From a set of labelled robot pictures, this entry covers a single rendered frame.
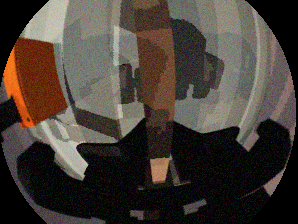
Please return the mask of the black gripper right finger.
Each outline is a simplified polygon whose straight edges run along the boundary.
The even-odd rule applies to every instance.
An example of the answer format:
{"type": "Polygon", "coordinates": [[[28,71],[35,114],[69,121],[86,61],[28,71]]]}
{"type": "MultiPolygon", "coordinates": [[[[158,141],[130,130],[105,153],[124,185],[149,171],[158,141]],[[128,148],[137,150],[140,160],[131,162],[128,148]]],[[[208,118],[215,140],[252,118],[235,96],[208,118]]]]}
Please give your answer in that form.
{"type": "Polygon", "coordinates": [[[180,183],[192,183],[190,177],[198,163],[202,159],[206,149],[216,147],[218,144],[227,143],[239,135],[239,127],[229,127],[218,129],[216,132],[201,133],[193,131],[192,128],[186,128],[184,125],[174,120],[174,129],[172,136],[172,159],[176,165],[180,183]]]}

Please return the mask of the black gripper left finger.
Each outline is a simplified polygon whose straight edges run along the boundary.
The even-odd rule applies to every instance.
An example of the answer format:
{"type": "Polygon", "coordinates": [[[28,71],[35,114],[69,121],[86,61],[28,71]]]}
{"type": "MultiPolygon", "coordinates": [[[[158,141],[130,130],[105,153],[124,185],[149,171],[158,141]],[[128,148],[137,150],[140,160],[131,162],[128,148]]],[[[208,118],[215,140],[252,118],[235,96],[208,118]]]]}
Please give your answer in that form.
{"type": "Polygon", "coordinates": [[[130,176],[138,185],[145,188],[146,157],[148,157],[148,131],[146,120],[142,120],[118,143],[81,143],[77,145],[85,163],[100,165],[120,165],[128,168],[130,176]]]}

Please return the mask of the long brown wooden beam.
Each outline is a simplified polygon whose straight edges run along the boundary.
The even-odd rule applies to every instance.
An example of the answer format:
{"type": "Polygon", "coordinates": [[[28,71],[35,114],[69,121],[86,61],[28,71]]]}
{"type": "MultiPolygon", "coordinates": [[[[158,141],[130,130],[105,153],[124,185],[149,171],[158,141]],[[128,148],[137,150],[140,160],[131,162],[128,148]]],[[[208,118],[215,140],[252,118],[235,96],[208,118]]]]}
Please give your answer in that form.
{"type": "Polygon", "coordinates": [[[176,111],[176,65],[168,0],[134,0],[138,67],[153,184],[165,183],[176,111]]]}

